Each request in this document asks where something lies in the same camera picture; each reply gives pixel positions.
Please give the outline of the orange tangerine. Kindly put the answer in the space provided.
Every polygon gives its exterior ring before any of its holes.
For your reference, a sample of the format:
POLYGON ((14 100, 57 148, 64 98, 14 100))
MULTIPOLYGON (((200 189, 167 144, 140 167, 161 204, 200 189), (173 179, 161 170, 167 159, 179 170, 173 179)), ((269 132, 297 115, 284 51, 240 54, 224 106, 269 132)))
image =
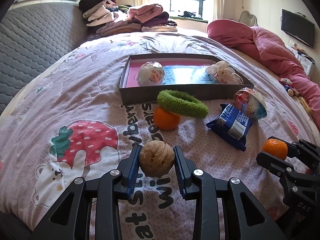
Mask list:
POLYGON ((285 160, 288 154, 288 146, 279 139, 268 139, 263 145, 263 152, 269 153, 281 160, 285 160))
POLYGON ((181 116, 157 107, 153 114, 154 124, 161 130, 170 131, 178 127, 181 116))

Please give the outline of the brown walnut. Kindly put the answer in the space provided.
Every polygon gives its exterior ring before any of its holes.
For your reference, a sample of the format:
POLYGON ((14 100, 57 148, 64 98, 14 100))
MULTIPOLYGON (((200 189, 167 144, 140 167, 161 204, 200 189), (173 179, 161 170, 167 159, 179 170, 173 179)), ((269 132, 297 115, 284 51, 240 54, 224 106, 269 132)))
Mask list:
POLYGON ((175 153, 172 147, 159 140, 146 143, 139 154, 139 166, 146 177, 162 177, 174 165, 175 153))

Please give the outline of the beige mesh hair accessory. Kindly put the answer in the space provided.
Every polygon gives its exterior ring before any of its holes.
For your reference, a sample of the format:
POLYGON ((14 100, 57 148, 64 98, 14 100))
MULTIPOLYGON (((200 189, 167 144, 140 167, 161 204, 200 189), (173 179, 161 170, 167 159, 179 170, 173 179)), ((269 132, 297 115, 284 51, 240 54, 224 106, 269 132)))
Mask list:
POLYGON ((219 61, 206 68, 210 80, 225 85, 243 85, 242 77, 226 61, 219 61))

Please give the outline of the red white snack ball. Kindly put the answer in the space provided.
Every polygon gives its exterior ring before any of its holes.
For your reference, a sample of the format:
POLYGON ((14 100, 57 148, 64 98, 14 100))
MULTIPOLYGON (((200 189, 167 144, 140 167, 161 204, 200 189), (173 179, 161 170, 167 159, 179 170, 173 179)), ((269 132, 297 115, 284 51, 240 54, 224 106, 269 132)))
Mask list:
POLYGON ((156 61, 146 62, 141 65, 137 82, 140 86, 158 86, 161 85, 165 78, 163 66, 156 61))

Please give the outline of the small toy doll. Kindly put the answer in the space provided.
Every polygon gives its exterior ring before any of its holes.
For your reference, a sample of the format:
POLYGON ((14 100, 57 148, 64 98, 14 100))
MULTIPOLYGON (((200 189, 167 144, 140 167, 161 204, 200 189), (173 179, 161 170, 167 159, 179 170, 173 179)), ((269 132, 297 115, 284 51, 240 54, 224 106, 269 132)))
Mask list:
POLYGON ((287 94, 289 94, 289 96, 291 97, 299 97, 300 93, 298 92, 298 90, 295 89, 295 87, 293 86, 293 83, 291 82, 290 79, 288 78, 280 78, 279 79, 279 83, 285 88, 287 94))

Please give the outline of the blue snack packet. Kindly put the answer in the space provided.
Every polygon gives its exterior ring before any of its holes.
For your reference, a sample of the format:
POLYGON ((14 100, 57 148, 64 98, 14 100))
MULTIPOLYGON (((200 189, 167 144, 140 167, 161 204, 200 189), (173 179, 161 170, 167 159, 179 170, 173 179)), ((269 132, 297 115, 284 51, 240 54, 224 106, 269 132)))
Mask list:
POLYGON ((246 135, 253 121, 230 103, 222 103, 220 107, 220 115, 206 126, 227 143, 245 152, 246 135))

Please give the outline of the pink strawberry bedsheet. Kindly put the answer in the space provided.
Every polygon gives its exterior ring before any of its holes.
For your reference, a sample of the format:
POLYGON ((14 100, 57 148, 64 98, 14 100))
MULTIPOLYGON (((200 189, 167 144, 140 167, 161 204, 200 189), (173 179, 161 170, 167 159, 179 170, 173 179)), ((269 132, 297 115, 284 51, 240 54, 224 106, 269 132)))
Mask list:
POLYGON ((199 167, 220 179, 239 176, 270 214, 286 209, 275 176, 257 165, 263 140, 319 143, 315 122, 290 98, 279 76, 248 55, 210 38, 178 33, 119 34, 87 42, 53 64, 16 96, 1 117, 1 239, 28 239, 71 181, 95 179, 152 139, 180 145, 199 167), (124 106, 119 83, 131 55, 212 55, 229 62, 266 100, 247 150, 236 150, 205 126, 182 118, 173 131, 153 122, 156 105, 124 106))

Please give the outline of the red pink quilted blanket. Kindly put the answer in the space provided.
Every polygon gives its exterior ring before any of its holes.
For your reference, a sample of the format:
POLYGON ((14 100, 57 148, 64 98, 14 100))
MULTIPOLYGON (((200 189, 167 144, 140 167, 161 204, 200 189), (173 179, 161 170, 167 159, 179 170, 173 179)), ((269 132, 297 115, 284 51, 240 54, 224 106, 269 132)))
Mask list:
POLYGON ((233 20, 214 20, 207 25, 208 37, 234 48, 261 63, 280 78, 288 78, 311 108, 319 126, 319 85, 307 76, 301 63, 287 49, 282 39, 262 27, 249 27, 233 20))

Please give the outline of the dark shallow cardboard box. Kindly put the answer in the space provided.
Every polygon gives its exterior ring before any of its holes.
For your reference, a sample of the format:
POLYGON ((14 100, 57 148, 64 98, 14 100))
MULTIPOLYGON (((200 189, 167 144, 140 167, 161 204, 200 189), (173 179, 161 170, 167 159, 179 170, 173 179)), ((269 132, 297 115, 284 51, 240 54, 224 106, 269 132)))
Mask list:
POLYGON ((157 101, 157 96, 162 90, 178 90, 186 92, 200 101, 206 100, 217 100, 217 99, 232 99, 233 95, 240 89, 248 87, 253 88, 254 85, 245 76, 239 74, 243 81, 243 85, 225 85, 225 84, 189 84, 189 85, 163 85, 163 86, 139 86, 125 88, 124 83, 124 72, 132 61, 143 62, 143 61, 187 61, 187 60, 200 60, 210 61, 213 64, 220 61, 219 58, 212 55, 201 55, 201 54, 179 54, 179 53, 161 53, 161 54, 141 54, 131 55, 125 64, 123 73, 120 79, 119 91, 122 103, 124 105, 134 105, 139 103, 151 103, 157 101))

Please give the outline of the pile of folded clothes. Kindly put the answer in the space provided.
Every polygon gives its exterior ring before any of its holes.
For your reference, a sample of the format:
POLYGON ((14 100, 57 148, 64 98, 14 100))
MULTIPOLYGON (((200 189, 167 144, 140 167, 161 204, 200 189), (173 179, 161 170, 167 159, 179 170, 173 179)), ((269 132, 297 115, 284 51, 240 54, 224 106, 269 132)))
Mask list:
POLYGON ((117 5, 116 0, 81 0, 88 39, 133 32, 176 32, 177 23, 159 4, 137 7, 117 5))

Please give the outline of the grey quilted headboard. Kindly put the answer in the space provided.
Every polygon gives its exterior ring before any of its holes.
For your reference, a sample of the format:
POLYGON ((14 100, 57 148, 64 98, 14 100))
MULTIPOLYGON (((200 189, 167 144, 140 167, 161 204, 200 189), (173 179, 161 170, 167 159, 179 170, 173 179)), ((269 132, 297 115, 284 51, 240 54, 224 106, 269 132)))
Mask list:
POLYGON ((82 12, 72 3, 9 10, 1 20, 1 110, 31 80, 85 41, 82 12))

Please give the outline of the black wall television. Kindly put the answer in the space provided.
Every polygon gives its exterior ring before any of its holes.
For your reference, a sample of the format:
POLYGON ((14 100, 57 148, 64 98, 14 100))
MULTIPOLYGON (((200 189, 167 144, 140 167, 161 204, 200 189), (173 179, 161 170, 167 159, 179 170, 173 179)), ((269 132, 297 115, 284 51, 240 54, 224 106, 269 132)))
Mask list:
POLYGON ((303 42, 308 47, 314 47, 315 25, 305 17, 283 9, 281 15, 281 30, 287 35, 303 42))

